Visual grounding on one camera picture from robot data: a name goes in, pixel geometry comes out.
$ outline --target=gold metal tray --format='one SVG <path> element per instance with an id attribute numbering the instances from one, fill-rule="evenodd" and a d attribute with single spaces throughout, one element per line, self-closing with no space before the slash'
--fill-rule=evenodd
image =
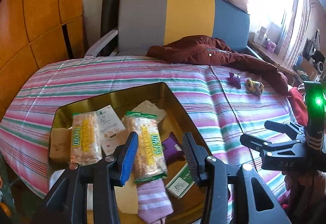
<path id="1" fill-rule="evenodd" d="M 167 113 L 159 129 L 162 141 L 169 136 L 171 131 L 174 132 L 179 142 L 182 142 L 184 132 L 191 132 L 196 143 L 204 146 L 210 154 L 194 123 L 164 82 L 114 91 L 62 106 L 55 113 L 52 128 L 69 128 L 72 125 L 73 113 L 97 111 L 107 105 L 111 105 L 121 119 L 127 111 L 132 110 L 145 100 L 155 103 Z M 167 184 L 177 174 L 185 162 L 176 161 L 168 166 L 168 177 L 164 180 L 164 184 Z M 58 166 L 49 160 L 48 179 L 55 170 L 66 167 L 67 165 Z M 181 199 L 168 193 L 174 212 L 167 217 L 166 223 L 188 224 L 200 219 L 203 213 L 205 192 L 205 188 L 199 188 L 194 184 Z M 137 215 L 123 213 L 119 215 L 121 224 L 143 223 Z"/>

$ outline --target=glowing green light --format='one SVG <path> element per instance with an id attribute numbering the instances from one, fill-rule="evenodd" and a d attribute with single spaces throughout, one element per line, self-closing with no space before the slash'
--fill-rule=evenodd
<path id="1" fill-rule="evenodd" d="M 318 104 L 318 105 L 322 105 L 323 104 L 323 101 L 322 101 L 322 99 L 320 97 L 317 97 L 316 98 L 316 104 Z"/>

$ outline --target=orange object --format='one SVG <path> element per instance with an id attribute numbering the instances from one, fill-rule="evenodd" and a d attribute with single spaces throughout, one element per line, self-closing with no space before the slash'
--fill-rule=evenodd
<path id="1" fill-rule="evenodd" d="M 0 207 L 2 207 L 3 211 L 8 217 L 11 217 L 11 211 L 4 203 L 0 203 Z"/>

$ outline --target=sofa armrest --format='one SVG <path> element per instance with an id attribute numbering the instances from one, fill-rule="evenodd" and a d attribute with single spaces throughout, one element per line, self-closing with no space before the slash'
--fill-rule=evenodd
<path id="1" fill-rule="evenodd" d="M 263 60 L 254 50 L 252 50 L 249 46 L 247 46 L 243 52 L 244 54 L 251 55 L 252 57 L 258 58 L 260 60 Z"/>
<path id="2" fill-rule="evenodd" d="M 118 35 L 118 30 L 113 29 L 104 35 L 100 40 L 92 45 L 86 52 L 84 58 L 96 57 L 98 53 L 114 38 Z"/>

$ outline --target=silver bolt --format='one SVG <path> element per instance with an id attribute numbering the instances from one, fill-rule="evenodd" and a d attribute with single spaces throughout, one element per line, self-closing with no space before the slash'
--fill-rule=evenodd
<path id="1" fill-rule="evenodd" d="M 76 163 L 76 162 L 71 163 L 71 164 L 69 165 L 69 169 L 70 169 L 70 170 L 75 170 L 75 169 L 77 169 L 77 168 L 78 168 L 78 163 Z"/>
<path id="2" fill-rule="evenodd" d="M 242 165 L 242 168 L 244 168 L 245 170 L 252 170 L 252 166 L 249 163 L 244 163 Z"/>
<path id="3" fill-rule="evenodd" d="M 208 161 L 208 162 L 216 162 L 216 158 L 214 157 L 214 156 L 208 156 L 207 158 L 206 158 L 206 160 Z"/>
<path id="4" fill-rule="evenodd" d="M 112 155 L 105 157 L 105 161 L 107 161 L 107 162 L 112 162 L 112 161 L 114 161 L 114 159 L 115 159 L 115 157 L 113 157 Z"/>

